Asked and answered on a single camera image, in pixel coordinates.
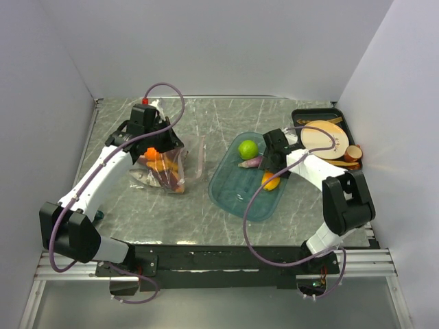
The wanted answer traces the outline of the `orange tangerine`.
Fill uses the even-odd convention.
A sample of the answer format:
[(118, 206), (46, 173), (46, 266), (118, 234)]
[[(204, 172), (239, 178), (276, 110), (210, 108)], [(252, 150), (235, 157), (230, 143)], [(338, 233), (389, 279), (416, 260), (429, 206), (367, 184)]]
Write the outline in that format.
[(155, 148), (149, 147), (144, 153), (144, 157), (147, 161), (156, 161), (161, 158), (161, 154)]

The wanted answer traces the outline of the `green apple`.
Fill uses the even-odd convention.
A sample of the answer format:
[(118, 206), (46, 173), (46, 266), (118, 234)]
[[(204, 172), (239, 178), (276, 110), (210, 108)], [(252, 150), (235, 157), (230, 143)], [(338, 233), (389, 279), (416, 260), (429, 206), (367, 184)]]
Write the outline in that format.
[(251, 160), (259, 155), (259, 148), (254, 141), (244, 140), (238, 146), (238, 152), (243, 160)]

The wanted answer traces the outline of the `sliced ham piece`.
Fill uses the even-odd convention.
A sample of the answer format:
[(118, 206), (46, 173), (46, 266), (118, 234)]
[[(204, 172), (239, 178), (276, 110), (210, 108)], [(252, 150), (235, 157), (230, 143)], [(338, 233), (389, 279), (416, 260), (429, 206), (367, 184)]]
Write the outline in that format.
[(177, 171), (162, 171), (161, 185), (171, 193), (183, 194), (185, 192), (185, 180)]

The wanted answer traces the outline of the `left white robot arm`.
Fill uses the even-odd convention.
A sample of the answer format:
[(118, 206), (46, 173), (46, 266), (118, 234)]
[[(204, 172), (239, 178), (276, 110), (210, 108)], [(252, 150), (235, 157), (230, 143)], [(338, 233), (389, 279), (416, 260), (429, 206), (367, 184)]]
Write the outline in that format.
[(46, 202), (39, 211), (45, 249), (81, 263), (111, 262), (126, 276), (137, 265), (134, 248), (124, 241), (102, 236), (93, 221), (113, 185), (127, 173), (148, 148), (164, 153), (183, 145), (161, 116), (158, 102), (135, 104), (130, 118), (108, 136), (92, 167), (58, 202)]

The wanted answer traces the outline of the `teal transparent food tray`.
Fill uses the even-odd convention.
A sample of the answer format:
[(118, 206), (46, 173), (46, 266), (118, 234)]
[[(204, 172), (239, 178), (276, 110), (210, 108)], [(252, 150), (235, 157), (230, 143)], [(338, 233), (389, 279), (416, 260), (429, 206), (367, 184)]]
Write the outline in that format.
[[(243, 217), (248, 203), (261, 185), (263, 171), (260, 169), (245, 169), (238, 167), (242, 161), (238, 146), (244, 140), (254, 141), (259, 148), (259, 154), (265, 150), (263, 135), (256, 132), (244, 132), (238, 135), (221, 162), (219, 163), (209, 183), (209, 197), (221, 209), (237, 217)], [(287, 186), (287, 179), (282, 178), (278, 187), (273, 191), (261, 191), (247, 215), (249, 221), (265, 221), (270, 218)]]

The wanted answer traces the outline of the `red apple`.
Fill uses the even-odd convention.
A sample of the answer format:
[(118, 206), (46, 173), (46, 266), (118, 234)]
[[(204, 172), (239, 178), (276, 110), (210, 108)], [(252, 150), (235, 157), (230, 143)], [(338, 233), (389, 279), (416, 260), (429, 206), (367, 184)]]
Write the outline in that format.
[(178, 159), (168, 156), (166, 153), (161, 154), (161, 156), (164, 170), (179, 171)]

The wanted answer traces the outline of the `grey toy fish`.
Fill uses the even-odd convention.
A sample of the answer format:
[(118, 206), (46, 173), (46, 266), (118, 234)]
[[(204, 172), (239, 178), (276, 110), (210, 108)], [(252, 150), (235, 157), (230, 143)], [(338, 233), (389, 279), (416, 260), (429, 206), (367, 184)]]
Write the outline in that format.
[(146, 186), (161, 187), (160, 182), (152, 175), (148, 169), (131, 169), (128, 172), (137, 182)]

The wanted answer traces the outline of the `orange mango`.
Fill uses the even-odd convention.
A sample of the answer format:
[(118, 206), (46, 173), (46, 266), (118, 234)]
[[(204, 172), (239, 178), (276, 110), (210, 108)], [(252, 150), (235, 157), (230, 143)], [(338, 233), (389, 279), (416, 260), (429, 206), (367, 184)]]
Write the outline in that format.
[(265, 191), (273, 191), (275, 190), (281, 182), (280, 177), (273, 178), (274, 174), (266, 171), (263, 174), (261, 184), (263, 185), (263, 189)]

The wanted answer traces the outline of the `purple eggplant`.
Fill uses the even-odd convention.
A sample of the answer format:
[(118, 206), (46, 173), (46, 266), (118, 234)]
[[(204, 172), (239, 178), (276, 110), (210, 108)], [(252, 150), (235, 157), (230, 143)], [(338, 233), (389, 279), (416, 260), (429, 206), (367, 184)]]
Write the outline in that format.
[(262, 163), (262, 160), (263, 160), (263, 156), (257, 156), (255, 158), (240, 162), (238, 164), (238, 167), (245, 169), (259, 168), (260, 164)]

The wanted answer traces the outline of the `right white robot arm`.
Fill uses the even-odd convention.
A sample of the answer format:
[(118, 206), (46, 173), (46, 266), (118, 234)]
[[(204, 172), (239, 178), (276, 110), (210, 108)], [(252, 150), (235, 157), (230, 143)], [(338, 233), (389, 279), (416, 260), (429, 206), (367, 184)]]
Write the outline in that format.
[(365, 176), (360, 169), (348, 170), (330, 164), (318, 155), (337, 147), (335, 137), (318, 127), (298, 126), (301, 134), (311, 132), (311, 142), (289, 144), (284, 131), (272, 130), (263, 135), (265, 151), (260, 169), (276, 178), (294, 173), (322, 193), (323, 224), (305, 241), (307, 252), (300, 265), (308, 273), (324, 265), (324, 254), (338, 247), (343, 239), (375, 218), (376, 212)]

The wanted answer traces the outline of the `clear zip top bag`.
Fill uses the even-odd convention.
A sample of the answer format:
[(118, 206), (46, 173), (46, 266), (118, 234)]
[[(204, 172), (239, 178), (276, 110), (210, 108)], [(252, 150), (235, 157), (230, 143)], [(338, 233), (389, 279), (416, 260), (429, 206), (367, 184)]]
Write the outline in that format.
[(206, 137), (183, 136), (182, 141), (182, 146), (164, 153), (148, 148), (128, 172), (133, 182), (143, 188), (183, 194), (190, 183), (202, 177)]

